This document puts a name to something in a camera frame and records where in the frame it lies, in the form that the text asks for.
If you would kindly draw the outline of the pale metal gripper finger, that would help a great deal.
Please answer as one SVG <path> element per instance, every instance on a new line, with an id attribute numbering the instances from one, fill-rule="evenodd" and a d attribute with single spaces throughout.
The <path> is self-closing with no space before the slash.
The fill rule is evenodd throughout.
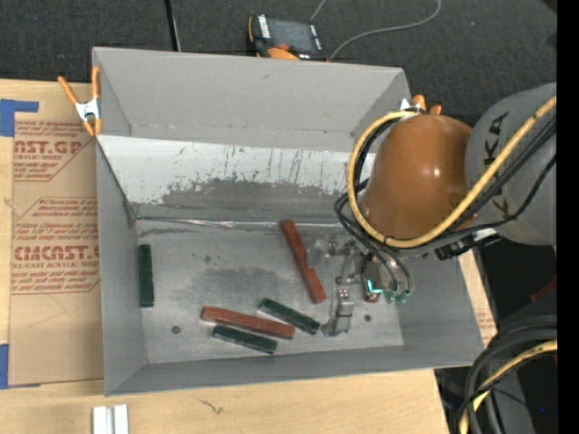
<path id="1" fill-rule="evenodd" d="M 333 316 L 322 326 L 325 336 L 337 336 L 347 333 L 354 314 L 355 301 L 350 297 L 347 288 L 338 288 L 336 307 Z"/>
<path id="2" fill-rule="evenodd" d="M 357 253 L 358 249 L 354 241 L 331 240 L 329 242 L 327 261 L 336 285 L 344 285 L 353 281 Z"/>

